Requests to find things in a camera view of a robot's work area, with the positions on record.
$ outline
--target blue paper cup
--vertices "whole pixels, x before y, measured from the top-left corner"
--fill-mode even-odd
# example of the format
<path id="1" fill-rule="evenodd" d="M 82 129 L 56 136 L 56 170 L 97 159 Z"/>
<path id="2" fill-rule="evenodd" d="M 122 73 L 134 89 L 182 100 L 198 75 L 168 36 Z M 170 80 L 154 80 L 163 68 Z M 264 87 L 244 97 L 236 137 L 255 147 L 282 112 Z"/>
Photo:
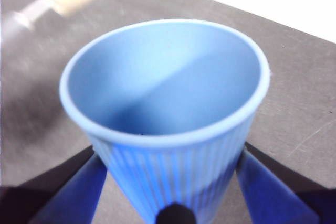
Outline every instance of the blue paper cup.
<path id="1" fill-rule="evenodd" d="M 232 28 L 155 20 L 83 47 L 60 97 L 145 222 L 176 202 L 210 223 L 269 76 L 257 44 Z"/>

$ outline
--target scratch on table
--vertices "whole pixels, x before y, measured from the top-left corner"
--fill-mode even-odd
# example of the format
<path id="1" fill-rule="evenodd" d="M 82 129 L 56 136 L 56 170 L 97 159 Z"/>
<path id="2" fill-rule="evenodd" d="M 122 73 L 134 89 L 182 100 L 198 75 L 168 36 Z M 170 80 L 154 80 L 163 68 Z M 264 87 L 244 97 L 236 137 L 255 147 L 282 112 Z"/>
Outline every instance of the scratch on table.
<path id="1" fill-rule="evenodd" d="M 330 122 L 322 125 L 321 127 L 319 127 L 316 131 L 314 131 L 313 133 L 311 133 L 309 136 L 307 136 L 301 143 L 299 143 L 289 154 L 287 157 L 290 157 L 298 148 L 300 148 L 306 141 L 310 140 L 313 136 L 315 136 L 317 133 L 319 133 L 321 130 L 323 130 L 325 127 L 329 126 L 330 124 L 332 124 L 333 122 L 335 122 L 336 119 L 331 120 Z"/>

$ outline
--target cup rim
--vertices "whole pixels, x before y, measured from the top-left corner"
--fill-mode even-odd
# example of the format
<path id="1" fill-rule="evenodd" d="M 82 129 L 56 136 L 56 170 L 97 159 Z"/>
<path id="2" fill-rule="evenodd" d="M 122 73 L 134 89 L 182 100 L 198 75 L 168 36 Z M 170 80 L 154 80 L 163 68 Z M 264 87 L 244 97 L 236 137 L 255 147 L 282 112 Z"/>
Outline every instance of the cup rim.
<path id="1" fill-rule="evenodd" d="M 207 126 L 192 131 L 167 134 L 167 135 L 137 135 L 127 132 L 116 131 L 96 123 L 95 121 L 91 120 L 86 115 L 81 113 L 81 111 L 76 107 L 75 103 L 71 98 L 71 95 L 68 90 L 68 82 L 73 67 L 75 66 L 77 61 L 85 54 L 85 52 L 87 52 L 92 46 L 105 40 L 107 37 L 110 37 L 122 31 L 146 25 L 165 24 L 165 23 L 192 23 L 192 24 L 211 26 L 228 31 L 233 35 L 239 37 L 241 40 L 243 40 L 257 56 L 260 67 L 259 82 L 253 94 L 249 97 L 249 99 L 236 111 L 224 117 L 220 121 L 217 121 L 215 123 L 209 124 Z M 260 105 L 260 103 L 262 102 L 263 98 L 267 93 L 269 83 L 270 83 L 270 70 L 266 56 L 264 55 L 260 47 L 245 34 L 228 26 L 204 20 L 159 19 L 159 20 L 140 22 L 112 30 L 94 39 L 90 43 L 86 44 L 70 59 L 70 61 L 66 65 L 60 79 L 59 93 L 61 103 L 66 112 L 68 113 L 68 115 L 89 135 L 93 135 L 95 137 L 98 137 L 99 139 L 108 142 L 118 143 L 122 145 L 130 145 L 145 148 L 163 148 L 163 147 L 178 147 L 204 142 L 210 138 L 217 137 L 222 133 L 233 129 L 234 127 L 245 121 L 257 110 L 258 106 Z"/>

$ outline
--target ribbed cup side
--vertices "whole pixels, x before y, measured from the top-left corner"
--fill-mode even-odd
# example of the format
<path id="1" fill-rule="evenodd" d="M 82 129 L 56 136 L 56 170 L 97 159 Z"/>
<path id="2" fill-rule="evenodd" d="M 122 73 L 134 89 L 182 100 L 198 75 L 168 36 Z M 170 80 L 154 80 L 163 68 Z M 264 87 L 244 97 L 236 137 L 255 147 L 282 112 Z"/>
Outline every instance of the ribbed cup side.
<path id="1" fill-rule="evenodd" d="M 178 148 L 138 148 L 89 136 L 96 152 L 146 223 L 173 202 L 210 223 L 244 146 L 252 117 L 223 135 Z"/>

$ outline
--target gray table surface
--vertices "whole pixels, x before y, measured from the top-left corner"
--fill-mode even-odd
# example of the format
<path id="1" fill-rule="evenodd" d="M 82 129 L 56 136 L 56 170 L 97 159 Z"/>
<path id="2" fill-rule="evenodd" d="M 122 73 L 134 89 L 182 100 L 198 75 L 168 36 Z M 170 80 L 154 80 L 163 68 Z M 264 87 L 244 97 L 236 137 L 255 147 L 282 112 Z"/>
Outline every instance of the gray table surface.
<path id="1" fill-rule="evenodd" d="M 1 0 L 2 16 L 31 1 Z M 58 98 L 61 72 L 77 50 L 127 24 L 179 17 L 231 26 L 260 45 L 272 70 L 271 86 L 248 141 L 336 187 L 336 45 L 212 0 L 95 0 L 69 18 L 47 13 L 24 43 L 2 51 L 2 185 L 19 185 L 90 144 Z M 110 176 L 93 223 L 142 223 Z M 251 223 L 236 178 L 214 223 Z"/>

